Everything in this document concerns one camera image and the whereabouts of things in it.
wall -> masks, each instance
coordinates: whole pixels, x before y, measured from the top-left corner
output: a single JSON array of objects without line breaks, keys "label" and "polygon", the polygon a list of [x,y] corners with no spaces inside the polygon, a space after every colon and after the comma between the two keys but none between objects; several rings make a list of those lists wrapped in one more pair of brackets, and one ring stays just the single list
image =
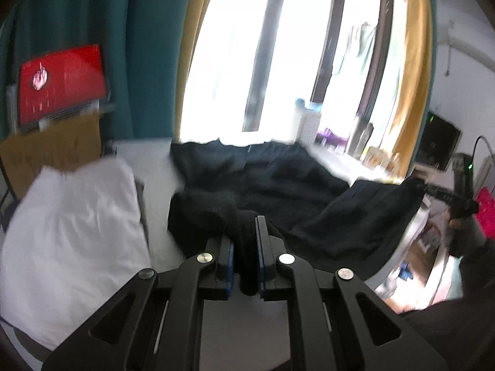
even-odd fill
[{"label": "wall", "polygon": [[[450,33],[495,60],[495,31],[476,0],[437,0],[437,26],[442,30],[453,21]],[[459,152],[472,152],[479,134],[484,134],[495,147],[495,73],[468,55],[451,52],[450,75],[445,76],[449,48],[437,47],[436,75],[430,108],[451,121],[462,131]],[[475,157],[475,175],[487,149],[481,143]],[[435,181],[452,187],[450,169]]]}]

bright pink object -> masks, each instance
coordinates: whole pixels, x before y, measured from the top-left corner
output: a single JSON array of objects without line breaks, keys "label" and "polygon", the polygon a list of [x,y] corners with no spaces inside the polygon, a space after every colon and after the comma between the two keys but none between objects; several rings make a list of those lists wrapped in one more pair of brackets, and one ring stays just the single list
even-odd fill
[{"label": "bright pink object", "polygon": [[483,229],[484,235],[495,239],[495,199],[492,198],[488,188],[481,189],[476,202],[480,204],[480,211],[476,215],[476,219]]}]

cable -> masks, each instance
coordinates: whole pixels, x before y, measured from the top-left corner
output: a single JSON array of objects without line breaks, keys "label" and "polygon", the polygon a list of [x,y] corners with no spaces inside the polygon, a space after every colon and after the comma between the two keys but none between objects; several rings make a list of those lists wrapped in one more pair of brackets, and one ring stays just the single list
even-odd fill
[{"label": "cable", "polygon": [[480,135],[478,138],[476,138],[476,142],[474,143],[473,154],[471,155],[473,163],[474,163],[474,154],[476,153],[476,146],[478,145],[478,142],[480,141],[480,139],[482,139],[486,143],[486,145],[488,147],[488,151],[490,152],[490,157],[493,161],[493,165],[495,166],[495,158],[493,157],[492,146],[490,145],[486,136],[484,136],[484,135]]}]

bottle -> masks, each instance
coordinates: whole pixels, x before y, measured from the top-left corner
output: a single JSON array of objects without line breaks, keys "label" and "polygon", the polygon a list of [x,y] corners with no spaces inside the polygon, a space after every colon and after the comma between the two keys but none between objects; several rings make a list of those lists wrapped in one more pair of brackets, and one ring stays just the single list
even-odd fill
[{"label": "bottle", "polygon": [[369,122],[366,128],[364,129],[363,133],[361,134],[361,137],[359,138],[359,142],[356,145],[356,150],[352,155],[355,159],[361,158],[361,155],[363,154],[366,144],[371,138],[371,134],[373,133],[373,130],[374,130],[373,123]]}]

white garment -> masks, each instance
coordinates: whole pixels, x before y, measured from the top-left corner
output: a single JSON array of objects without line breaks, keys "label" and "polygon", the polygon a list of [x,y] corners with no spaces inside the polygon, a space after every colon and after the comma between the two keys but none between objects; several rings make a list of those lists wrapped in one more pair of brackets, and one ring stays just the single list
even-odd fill
[{"label": "white garment", "polygon": [[134,176],[118,158],[44,167],[9,225],[0,314],[54,350],[150,259]]}]

